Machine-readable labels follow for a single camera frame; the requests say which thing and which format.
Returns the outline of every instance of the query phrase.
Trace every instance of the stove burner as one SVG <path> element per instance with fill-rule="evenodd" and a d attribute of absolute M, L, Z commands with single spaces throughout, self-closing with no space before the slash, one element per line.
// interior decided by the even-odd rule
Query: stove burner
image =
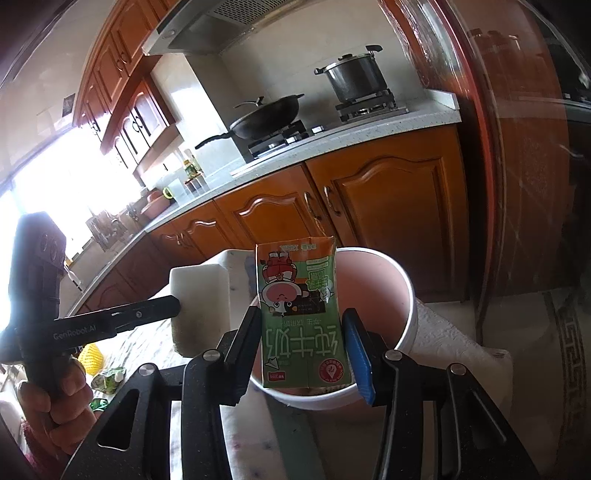
<path fill-rule="evenodd" d="M 261 138 L 260 140 L 249 144 L 248 150 L 252 154 L 252 158 L 256 160 L 276 148 L 281 148 L 298 140 L 303 140 L 304 138 L 308 138 L 308 136 L 309 134 L 306 131 L 304 124 L 301 120 L 298 120 L 265 138 Z"/>
<path fill-rule="evenodd" d="M 336 106 L 343 123 L 349 122 L 370 114 L 384 113 L 387 110 L 394 110 L 396 101 L 390 89 L 382 90 L 372 96 L 347 103 L 341 103 Z"/>

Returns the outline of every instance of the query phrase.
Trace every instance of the green milk carton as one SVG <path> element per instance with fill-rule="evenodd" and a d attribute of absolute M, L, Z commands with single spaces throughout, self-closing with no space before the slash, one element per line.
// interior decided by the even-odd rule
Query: green milk carton
<path fill-rule="evenodd" d="M 351 383 L 339 320 L 333 237 L 256 246 L 263 386 Z"/>

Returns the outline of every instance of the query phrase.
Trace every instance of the frying pan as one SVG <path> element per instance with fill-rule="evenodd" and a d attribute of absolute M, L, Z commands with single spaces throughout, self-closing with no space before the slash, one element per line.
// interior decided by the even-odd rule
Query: frying pan
<path fill-rule="evenodd" d="M 253 103 L 256 105 L 257 109 L 236 120 L 230 125 L 229 132 L 206 138 L 195 147 L 195 150 L 209 142 L 221 140 L 222 138 L 240 137 L 244 140 L 250 141 L 264 138 L 293 122 L 300 111 L 298 99 L 303 96 L 303 93 L 299 95 L 289 95 L 264 105 L 262 104 L 264 97 L 239 103 L 234 108 Z"/>

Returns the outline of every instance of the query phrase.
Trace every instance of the range hood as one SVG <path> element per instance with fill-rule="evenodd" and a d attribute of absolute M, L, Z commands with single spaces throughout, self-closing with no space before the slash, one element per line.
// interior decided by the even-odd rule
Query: range hood
<path fill-rule="evenodd" d="M 146 55 L 218 53 L 293 0 L 180 0 L 142 46 Z"/>

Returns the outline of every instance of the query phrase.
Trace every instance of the kitchen counter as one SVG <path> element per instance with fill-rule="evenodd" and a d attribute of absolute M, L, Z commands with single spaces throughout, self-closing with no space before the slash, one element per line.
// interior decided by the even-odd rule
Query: kitchen counter
<path fill-rule="evenodd" d="M 437 127 L 461 122 L 459 107 L 454 94 L 439 92 L 437 90 L 426 90 L 427 98 L 409 102 L 407 108 L 409 113 L 367 119 L 353 124 L 342 126 L 334 131 L 323 132 L 299 142 L 292 148 L 281 152 L 265 161 L 257 163 L 252 167 L 243 169 L 241 174 L 224 184 L 202 194 L 189 194 L 178 203 L 173 203 L 161 215 L 146 225 L 143 230 L 136 234 L 125 247 L 106 264 L 97 274 L 96 278 L 88 285 L 81 298 L 70 308 L 68 315 L 73 314 L 88 299 L 98 284 L 108 275 L 118 261 L 136 245 L 145 235 L 156 230 L 159 226 L 173 220 L 174 218 L 192 210 L 193 208 L 214 199 L 230 190 L 236 189 L 250 183 L 260 177 L 269 175 L 282 168 L 306 161 L 310 158 L 350 147 L 362 142 L 387 137 L 403 132 L 409 132 L 422 128 Z"/>

